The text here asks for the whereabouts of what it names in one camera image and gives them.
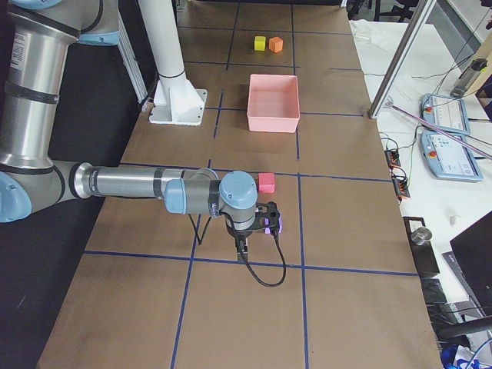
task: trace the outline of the black wall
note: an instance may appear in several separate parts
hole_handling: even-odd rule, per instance
[[[147,85],[155,76],[135,0],[120,1]],[[0,3],[0,114],[13,24]],[[72,45],[49,155],[117,165],[138,117],[118,48]],[[22,221],[0,224],[0,368],[34,368],[48,340],[103,200],[67,201]]]

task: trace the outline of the label on robot arm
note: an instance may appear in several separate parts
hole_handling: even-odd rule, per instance
[[[24,35],[20,35],[19,33],[15,34],[10,66],[11,68],[18,69],[19,71],[24,70],[25,41],[26,37]]]

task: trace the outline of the chair leg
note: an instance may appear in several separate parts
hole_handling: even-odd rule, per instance
[[[374,21],[379,22],[379,14],[381,13],[381,0],[376,0],[376,7],[374,8]]]
[[[405,5],[403,7],[403,10],[401,11],[401,17],[400,17],[400,19],[398,19],[398,23],[402,23],[405,20],[405,18],[407,17],[407,13],[408,13],[409,10],[410,10],[410,6]]]

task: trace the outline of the blue and white control panel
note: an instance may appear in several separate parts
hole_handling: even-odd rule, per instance
[[[421,99],[421,111],[422,119],[447,132],[470,134],[467,109],[460,98],[425,94]]]
[[[465,141],[463,135],[453,136]],[[468,182],[484,179],[471,150],[458,142],[438,132],[425,131],[421,135],[421,145],[424,159],[436,178]]]

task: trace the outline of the white stand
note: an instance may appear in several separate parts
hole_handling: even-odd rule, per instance
[[[138,4],[159,73],[150,122],[200,125],[207,91],[195,89],[186,79],[171,0],[139,0]]]

